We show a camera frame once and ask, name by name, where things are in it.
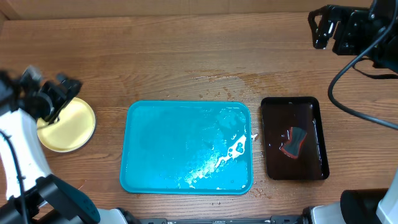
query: plastic tray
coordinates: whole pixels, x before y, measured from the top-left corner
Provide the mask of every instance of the plastic tray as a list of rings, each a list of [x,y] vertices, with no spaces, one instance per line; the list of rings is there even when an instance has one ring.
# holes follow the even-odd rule
[[[128,192],[240,195],[252,182],[242,103],[138,101],[127,112],[120,183]]]
[[[261,113],[270,178],[325,180],[329,177],[317,99],[310,96],[267,97],[261,102]]]

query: plate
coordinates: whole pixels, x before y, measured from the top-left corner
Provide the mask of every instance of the plate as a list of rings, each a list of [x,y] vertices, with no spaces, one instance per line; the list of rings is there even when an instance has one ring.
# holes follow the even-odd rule
[[[93,109],[82,99],[74,98],[59,114],[59,120],[47,126],[39,119],[40,142],[55,152],[70,152],[84,146],[94,134],[96,119]]]

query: black tray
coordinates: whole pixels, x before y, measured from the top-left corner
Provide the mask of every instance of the black tray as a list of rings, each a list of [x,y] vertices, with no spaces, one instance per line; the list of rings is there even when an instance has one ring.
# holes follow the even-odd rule
[[[314,97],[261,101],[267,174],[274,180],[325,180],[329,165],[319,102]]]

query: wood grain surface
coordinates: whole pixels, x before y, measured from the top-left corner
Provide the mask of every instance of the wood grain surface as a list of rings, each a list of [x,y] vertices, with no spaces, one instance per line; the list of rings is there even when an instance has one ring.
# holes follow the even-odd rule
[[[309,12],[327,4],[370,7],[372,0],[0,0],[15,19],[72,19],[251,12]]]
[[[6,18],[6,16],[0,11],[0,33],[1,33],[1,29],[2,29],[2,25],[4,24],[4,21],[7,21],[8,19]]]
[[[307,13],[6,21],[0,67],[22,72],[32,64],[47,78],[65,72],[84,82],[78,97],[96,113],[95,135],[78,151],[44,153],[53,172],[97,207],[122,207],[139,218],[266,217],[335,202],[346,189],[386,188],[397,169],[397,131],[355,118],[329,102],[329,82],[352,59],[335,55],[332,44],[327,50],[313,49]],[[365,72],[386,72],[363,63],[358,67]],[[398,122],[397,84],[350,70],[335,95],[354,109]],[[330,165],[327,180],[268,178],[259,109],[267,96],[319,100]],[[137,100],[246,104],[252,134],[258,135],[252,189],[241,196],[125,192],[119,183],[125,120]],[[0,177],[3,204],[2,169]]]

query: wooden table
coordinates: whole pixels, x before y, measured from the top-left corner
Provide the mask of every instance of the wooden table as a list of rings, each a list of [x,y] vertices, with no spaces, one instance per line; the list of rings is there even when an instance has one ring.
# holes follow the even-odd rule
[[[53,172],[81,187],[99,208],[123,207],[139,218],[299,214],[304,207],[339,200],[346,189],[388,187],[398,165],[397,131],[355,118],[329,102],[329,82],[352,57],[313,49],[307,13],[8,21],[0,52],[4,68],[22,72],[32,64],[48,78],[65,72],[84,82],[79,97],[98,119],[93,139],[73,153],[44,152]],[[372,72],[364,63],[359,67]],[[335,95],[357,110],[398,122],[396,89],[394,80],[372,80],[350,70]],[[259,110],[267,96],[319,100],[330,165],[327,180],[268,178]],[[246,104],[252,134],[259,136],[253,142],[252,189],[242,196],[125,192],[119,183],[124,126],[127,109],[137,100]],[[2,171],[0,176],[4,203]]]

